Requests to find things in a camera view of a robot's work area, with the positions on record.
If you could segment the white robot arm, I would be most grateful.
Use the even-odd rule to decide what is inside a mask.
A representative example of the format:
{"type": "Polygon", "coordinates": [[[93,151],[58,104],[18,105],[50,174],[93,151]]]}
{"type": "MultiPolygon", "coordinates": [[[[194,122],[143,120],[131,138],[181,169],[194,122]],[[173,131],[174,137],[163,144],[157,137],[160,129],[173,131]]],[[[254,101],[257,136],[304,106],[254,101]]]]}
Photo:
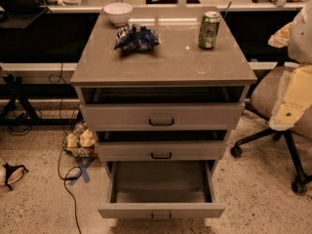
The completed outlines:
{"type": "Polygon", "coordinates": [[[275,48],[288,47],[288,55],[299,63],[280,85],[282,92],[272,109],[269,126],[273,130],[291,128],[312,104],[312,1],[272,35],[268,44],[275,48]]]}

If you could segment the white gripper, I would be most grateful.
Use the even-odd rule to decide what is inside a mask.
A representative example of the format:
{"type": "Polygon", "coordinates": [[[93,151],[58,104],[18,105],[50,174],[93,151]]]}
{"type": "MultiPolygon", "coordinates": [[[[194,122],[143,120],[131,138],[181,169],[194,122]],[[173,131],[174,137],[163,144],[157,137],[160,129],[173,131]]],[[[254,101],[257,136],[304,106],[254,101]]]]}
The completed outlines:
{"type": "Polygon", "coordinates": [[[269,120],[276,131],[291,128],[312,105],[312,64],[301,64],[282,72],[278,98],[269,120]]]}

